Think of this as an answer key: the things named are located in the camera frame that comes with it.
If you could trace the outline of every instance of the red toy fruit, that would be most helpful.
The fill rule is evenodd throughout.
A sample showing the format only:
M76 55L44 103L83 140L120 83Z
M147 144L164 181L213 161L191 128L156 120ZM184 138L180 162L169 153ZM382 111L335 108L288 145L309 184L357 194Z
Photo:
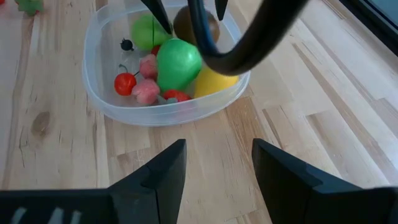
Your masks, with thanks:
M164 94L163 97L168 100L169 98L176 98L177 102L183 102L187 100L192 100L190 96L185 94L184 92L178 91L178 90L167 90Z
M116 93L122 96L129 96L132 88L137 84L136 78L133 74L124 72L117 75L114 80L114 89Z
M157 55L157 52L159 51L159 49L160 49L160 45L156 45L156 46L150 51L150 53L156 56L156 55Z

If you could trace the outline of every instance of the plastic fruit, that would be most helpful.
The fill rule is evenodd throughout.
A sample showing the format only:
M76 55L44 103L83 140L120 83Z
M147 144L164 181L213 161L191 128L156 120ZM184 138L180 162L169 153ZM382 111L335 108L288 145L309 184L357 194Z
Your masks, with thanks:
M137 102L145 105L153 104L159 93L159 87L156 82L151 79L145 79L139 82L132 89L132 94L137 97Z
M131 38L141 50L151 50L161 45L172 36L168 34L157 19L150 14L141 16L131 26Z
M157 78L157 62L156 56L149 54L139 62L139 73L144 78L151 78L156 81Z
M160 49L160 45L156 45L156 46L150 51L150 53L156 56L157 53L159 52L159 49Z
M170 39L163 43L156 59L157 84L162 92L167 90L184 91L201 69L201 57L198 49L180 39Z
M125 51L128 51L128 50L133 51L133 50L134 50L134 48L132 47L132 42L131 42L131 40L123 39L122 42L120 43L120 47L121 47L123 50L125 50Z
M220 37L218 22L210 12L206 11L206 15L211 36L214 42L217 42ZM179 10L173 21L173 27L175 35L179 39L185 40L193 45L197 44L195 36L193 35L191 15L188 6L182 7Z
M229 88L239 80L238 76L226 76L220 73L216 73L209 67L205 66L198 74L195 83L195 94L194 98L206 96L212 93Z
M192 98L190 96L188 96L184 92L178 91L178 90L167 90L163 94L163 97L166 100L168 100L170 98L175 98L175 99L177 99L177 102L183 102L183 101L187 101L187 100L192 100Z
M124 72L117 75L114 80L114 89L116 93L122 96L129 96L132 88L137 84L136 78L133 74Z

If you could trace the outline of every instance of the black cable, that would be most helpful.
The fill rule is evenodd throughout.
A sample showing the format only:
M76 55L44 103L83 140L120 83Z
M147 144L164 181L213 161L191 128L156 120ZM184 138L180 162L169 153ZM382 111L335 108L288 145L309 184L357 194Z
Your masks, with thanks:
M188 0L193 32L206 64L224 75L239 75L256 66L283 38L308 0L263 0L235 47L220 53L211 38L203 0Z

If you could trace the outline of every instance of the brown toy fruit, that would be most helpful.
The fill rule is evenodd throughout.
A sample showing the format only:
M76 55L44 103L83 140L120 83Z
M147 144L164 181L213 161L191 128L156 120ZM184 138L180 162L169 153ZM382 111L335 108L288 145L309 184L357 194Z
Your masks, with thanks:
M214 42L217 42L218 38L220 37L220 28L218 27L218 22L210 12L206 11L206 14L211 36ZM173 27L175 35L177 35L179 39L182 39L193 45L197 45L197 41L193 35L191 14L189 13L188 6L182 7L179 10L175 16Z

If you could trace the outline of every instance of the blueberry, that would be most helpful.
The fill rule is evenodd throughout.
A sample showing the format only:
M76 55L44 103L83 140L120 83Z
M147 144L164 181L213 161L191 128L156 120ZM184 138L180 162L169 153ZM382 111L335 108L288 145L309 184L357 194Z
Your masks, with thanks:
M120 47L123 49L123 50L134 50L133 49L133 47L132 47L132 42L131 42L131 40L126 40L126 39L123 39L122 40L122 42L120 43Z

